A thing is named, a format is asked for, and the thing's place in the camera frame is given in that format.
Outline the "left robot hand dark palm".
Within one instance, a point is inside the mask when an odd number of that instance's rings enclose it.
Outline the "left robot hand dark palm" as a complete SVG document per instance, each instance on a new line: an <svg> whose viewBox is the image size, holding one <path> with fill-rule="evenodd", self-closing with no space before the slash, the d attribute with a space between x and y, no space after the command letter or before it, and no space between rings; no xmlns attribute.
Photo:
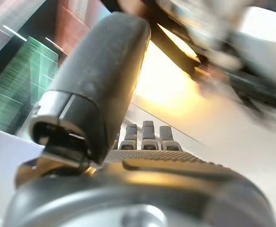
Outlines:
<svg viewBox="0 0 276 227"><path fill-rule="evenodd" d="M150 39L137 16L101 20L35 105L44 147L20 165L5 227L275 227L249 179L181 151L116 150Z"/></svg>

